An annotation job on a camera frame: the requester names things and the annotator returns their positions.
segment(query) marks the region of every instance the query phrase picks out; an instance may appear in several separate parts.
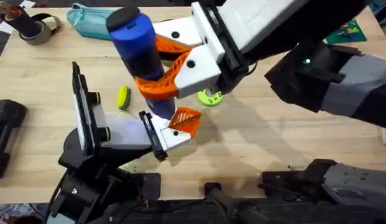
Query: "green toy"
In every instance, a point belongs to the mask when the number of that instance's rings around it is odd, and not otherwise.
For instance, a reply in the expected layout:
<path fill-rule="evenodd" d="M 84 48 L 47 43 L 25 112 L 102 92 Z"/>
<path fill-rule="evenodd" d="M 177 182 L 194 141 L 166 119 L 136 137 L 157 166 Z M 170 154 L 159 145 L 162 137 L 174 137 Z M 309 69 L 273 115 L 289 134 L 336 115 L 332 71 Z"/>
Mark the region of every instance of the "green toy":
<path fill-rule="evenodd" d="M 122 85 L 118 91 L 117 106 L 121 110 L 126 110 L 131 103 L 131 89 Z"/>
<path fill-rule="evenodd" d="M 219 91 L 215 93 L 213 96 L 208 96 L 207 93 L 208 90 L 202 90 L 197 93 L 197 98 L 200 103 L 204 104 L 205 106 L 216 106 L 220 104 L 223 100 L 223 95 Z"/>

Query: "tape roll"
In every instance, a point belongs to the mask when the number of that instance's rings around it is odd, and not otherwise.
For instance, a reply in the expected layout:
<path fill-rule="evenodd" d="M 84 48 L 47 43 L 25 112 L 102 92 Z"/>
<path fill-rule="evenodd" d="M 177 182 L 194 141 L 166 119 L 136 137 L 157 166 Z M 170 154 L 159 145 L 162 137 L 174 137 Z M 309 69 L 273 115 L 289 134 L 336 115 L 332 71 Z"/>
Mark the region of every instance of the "tape roll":
<path fill-rule="evenodd" d="M 49 17 L 54 18 L 56 22 L 56 28 L 54 28 L 53 30 L 50 29 L 49 26 L 46 25 L 46 23 L 43 21 L 44 19 Z M 35 21 L 35 23 L 37 23 L 41 27 L 41 32 L 33 37 L 26 37 L 19 32 L 19 37 L 30 45 L 39 45 L 45 43 L 50 39 L 51 36 L 53 36 L 60 30 L 62 24 L 58 17 L 52 16 L 47 13 L 38 13 L 32 16 L 31 18 Z"/>

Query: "paper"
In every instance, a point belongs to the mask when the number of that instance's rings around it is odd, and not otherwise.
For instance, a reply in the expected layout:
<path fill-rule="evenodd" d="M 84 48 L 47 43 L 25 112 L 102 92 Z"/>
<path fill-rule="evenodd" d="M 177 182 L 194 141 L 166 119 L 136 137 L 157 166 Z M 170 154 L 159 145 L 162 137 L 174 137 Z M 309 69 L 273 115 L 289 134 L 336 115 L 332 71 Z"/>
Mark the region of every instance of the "paper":
<path fill-rule="evenodd" d="M 20 6 L 21 7 L 32 7 L 34 4 L 35 4 L 35 2 L 33 2 L 33 1 L 24 0 L 20 4 Z M 6 22 L 0 23 L 0 31 L 11 34 L 13 30 L 14 30 L 14 28 L 12 26 L 10 26 L 9 24 L 7 24 Z"/>

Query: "wooden table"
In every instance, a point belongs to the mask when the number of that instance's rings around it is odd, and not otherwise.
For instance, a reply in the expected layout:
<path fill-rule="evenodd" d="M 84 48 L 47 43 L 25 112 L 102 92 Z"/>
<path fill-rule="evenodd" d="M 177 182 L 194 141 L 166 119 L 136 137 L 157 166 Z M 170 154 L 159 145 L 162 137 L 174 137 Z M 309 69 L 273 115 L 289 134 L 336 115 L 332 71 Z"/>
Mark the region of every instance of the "wooden table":
<path fill-rule="evenodd" d="M 68 9 L 30 9 L 63 21 L 49 42 L 30 46 L 13 33 L 0 58 L 0 99 L 12 99 L 29 109 L 14 143 L 9 168 L 0 180 L 0 203 L 48 202 L 64 168 L 57 161 L 66 135 L 75 128 L 71 100 L 71 61 L 86 75 L 91 91 L 102 94 L 106 112 L 138 118 L 148 111 L 110 41 L 80 37 L 67 22 Z M 153 21 L 189 15 L 189 7 L 147 7 Z M 348 44 L 386 58 L 386 38 L 366 9 L 357 18 L 367 42 Z M 217 181 L 233 195 L 263 196 L 257 185 L 265 170 L 304 169 L 315 158 L 386 170 L 386 146 L 380 128 L 327 113 L 312 113 L 282 102 L 264 74 L 281 59 L 260 61 L 217 107 L 205 108 L 190 96 L 177 101 L 202 112 L 193 140 L 169 152 L 159 163 L 149 154 L 126 169 L 162 174 L 162 198 L 202 197 L 205 182 Z M 132 88 L 129 111 L 121 112 L 116 96 L 121 84 Z"/>

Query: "black cap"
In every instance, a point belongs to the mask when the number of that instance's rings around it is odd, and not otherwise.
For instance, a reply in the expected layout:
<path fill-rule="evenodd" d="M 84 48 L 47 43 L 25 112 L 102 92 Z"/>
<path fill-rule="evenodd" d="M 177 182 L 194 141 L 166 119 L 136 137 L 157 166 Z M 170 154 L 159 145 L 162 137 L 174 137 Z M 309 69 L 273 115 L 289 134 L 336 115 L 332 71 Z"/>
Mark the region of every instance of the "black cap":
<path fill-rule="evenodd" d="M 106 27 L 108 32 L 118 30 L 120 27 L 128 24 L 135 19 L 140 13 L 140 9 L 134 4 L 118 9 L 113 12 L 106 20 Z"/>

